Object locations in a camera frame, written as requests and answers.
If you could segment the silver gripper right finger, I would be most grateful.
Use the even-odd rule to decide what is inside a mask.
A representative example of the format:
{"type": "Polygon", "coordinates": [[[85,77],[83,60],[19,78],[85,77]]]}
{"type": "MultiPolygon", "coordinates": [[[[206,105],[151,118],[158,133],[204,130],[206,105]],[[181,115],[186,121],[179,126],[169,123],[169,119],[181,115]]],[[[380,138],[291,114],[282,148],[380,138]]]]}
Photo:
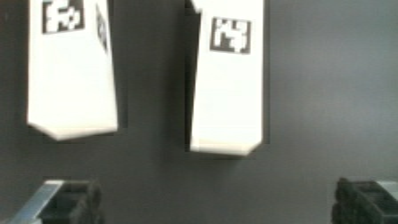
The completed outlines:
{"type": "Polygon", "coordinates": [[[398,224],[398,181],[352,181],[336,187],[330,224],[398,224]]]}

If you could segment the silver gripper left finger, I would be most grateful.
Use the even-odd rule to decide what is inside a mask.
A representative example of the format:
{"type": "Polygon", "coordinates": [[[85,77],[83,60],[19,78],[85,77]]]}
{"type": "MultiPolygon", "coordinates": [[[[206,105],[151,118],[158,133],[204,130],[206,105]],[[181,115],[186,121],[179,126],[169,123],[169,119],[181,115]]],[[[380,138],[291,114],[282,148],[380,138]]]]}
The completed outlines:
{"type": "Polygon", "coordinates": [[[94,180],[46,180],[10,224],[103,224],[101,187],[94,180]]]}

